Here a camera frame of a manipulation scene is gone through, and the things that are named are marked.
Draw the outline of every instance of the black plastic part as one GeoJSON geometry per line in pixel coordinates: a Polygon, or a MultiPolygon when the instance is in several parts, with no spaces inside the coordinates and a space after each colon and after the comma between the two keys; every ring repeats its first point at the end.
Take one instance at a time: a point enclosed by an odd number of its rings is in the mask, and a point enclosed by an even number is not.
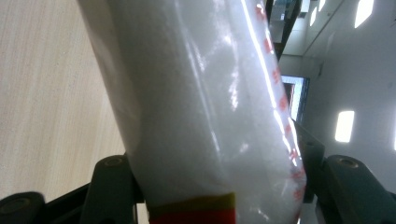
{"type": "Polygon", "coordinates": [[[316,194],[322,203],[332,206],[331,195],[322,170],[325,146],[301,125],[296,122],[294,125],[307,177],[304,203],[312,203],[316,194]]]}
{"type": "Polygon", "coordinates": [[[47,203],[46,220],[48,223],[79,223],[89,186],[89,184],[84,185],[47,203]]]}
{"type": "Polygon", "coordinates": [[[133,183],[126,156],[96,163],[81,223],[137,223],[133,183]]]}
{"type": "Polygon", "coordinates": [[[342,224],[343,221],[338,211],[332,207],[322,204],[320,201],[317,202],[315,208],[317,215],[318,224],[342,224]]]}
{"type": "Polygon", "coordinates": [[[44,205],[37,192],[11,195],[0,201],[0,223],[43,223],[44,205]]]}
{"type": "Polygon", "coordinates": [[[396,223],[396,202],[361,161],[330,156],[324,171],[343,223],[396,223]]]}

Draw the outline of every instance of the red stripe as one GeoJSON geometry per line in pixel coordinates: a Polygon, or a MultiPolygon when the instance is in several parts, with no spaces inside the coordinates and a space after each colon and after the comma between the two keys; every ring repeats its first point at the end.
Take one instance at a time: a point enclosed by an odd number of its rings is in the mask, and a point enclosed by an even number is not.
{"type": "Polygon", "coordinates": [[[166,214],[150,224],[235,224],[235,210],[195,211],[166,214]]]}

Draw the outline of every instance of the plastic bag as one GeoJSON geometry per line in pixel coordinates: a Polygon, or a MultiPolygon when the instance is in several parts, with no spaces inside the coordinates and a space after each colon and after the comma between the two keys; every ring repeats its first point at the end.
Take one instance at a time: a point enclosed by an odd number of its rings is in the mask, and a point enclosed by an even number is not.
{"type": "Polygon", "coordinates": [[[149,207],[233,193],[292,223],[305,175],[262,1],[78,1],[149,207]]]}

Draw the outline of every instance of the wooden surface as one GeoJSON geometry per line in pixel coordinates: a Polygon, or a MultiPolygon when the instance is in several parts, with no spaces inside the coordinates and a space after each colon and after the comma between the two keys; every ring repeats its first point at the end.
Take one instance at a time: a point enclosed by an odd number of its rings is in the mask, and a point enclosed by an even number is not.
{"type": "Polygon", "coordinates": [[[49,202],[124,152],[75,1],[0,1],[0,116],[0,198],[49,202]]]}

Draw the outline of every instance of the ceiling light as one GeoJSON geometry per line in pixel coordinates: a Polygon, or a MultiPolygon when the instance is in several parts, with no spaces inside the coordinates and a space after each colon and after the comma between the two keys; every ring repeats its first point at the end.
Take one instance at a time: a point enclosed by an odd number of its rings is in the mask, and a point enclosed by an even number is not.
{"type": "Polygon", "coordinates": [[[335,131],[335,140],[338,142],[348,143],[352,135],[354,111],[343,111],[338,114],[337,129],[335,131]]]}
{"type": "Polygon", "coordinates": [[[360,0],[356,13],[355,28],[358,28],[373,12],[374,0],[360,0]]]}
{"type": "Polygon", "coordinates": [[[325,3],[326,3],[326,0],[319,1],[319,10],[318,11],[321,11],[323,9],[325,3]]]}
{"type": "Polygon", "coordinates": [[[314,8],[314,10],[311,13],[311,20],[309,21],[309,26],[312,26],[317,19],[317,7],[314,8]]]}

